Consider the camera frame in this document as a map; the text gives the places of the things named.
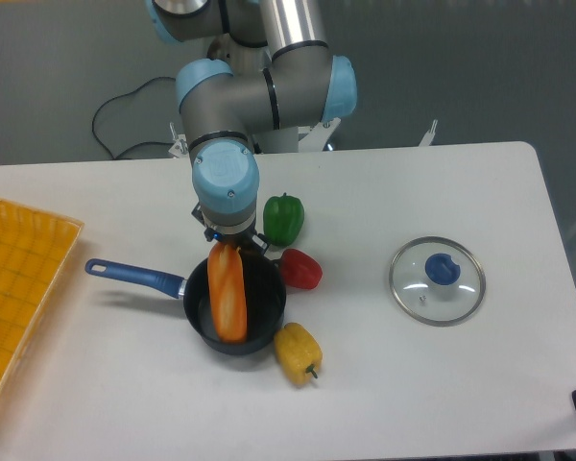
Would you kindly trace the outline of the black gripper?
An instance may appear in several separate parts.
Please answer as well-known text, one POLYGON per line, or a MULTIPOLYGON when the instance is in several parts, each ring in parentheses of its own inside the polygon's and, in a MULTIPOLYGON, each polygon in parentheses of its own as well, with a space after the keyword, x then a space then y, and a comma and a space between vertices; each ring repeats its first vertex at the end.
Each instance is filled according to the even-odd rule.
POLYGON ((254 212, 245 221, 231 226, 223 226, 207 220, 200 204, 195 205, 191 214, 203 225, 204 238, 207 242, 216 240, 253 255, 264 255, 269 249, 265 236, 255 232, 256 214, 254 212))

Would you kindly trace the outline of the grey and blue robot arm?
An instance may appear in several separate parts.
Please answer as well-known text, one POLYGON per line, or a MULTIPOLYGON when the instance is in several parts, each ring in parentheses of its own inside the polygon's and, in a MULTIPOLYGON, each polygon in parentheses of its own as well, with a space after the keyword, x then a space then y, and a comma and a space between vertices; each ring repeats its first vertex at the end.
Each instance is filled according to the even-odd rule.
POLYGON ((269 56, 240 72, 234 58, 200 59, 175 79, 207 240, 261 254, 255 229, 259 170, 252 137, 315 126, 353 113, 357 83, 348 58, 331 54, 316 1, 149 1, 157 34, 170 43, 225 35, 269 56))

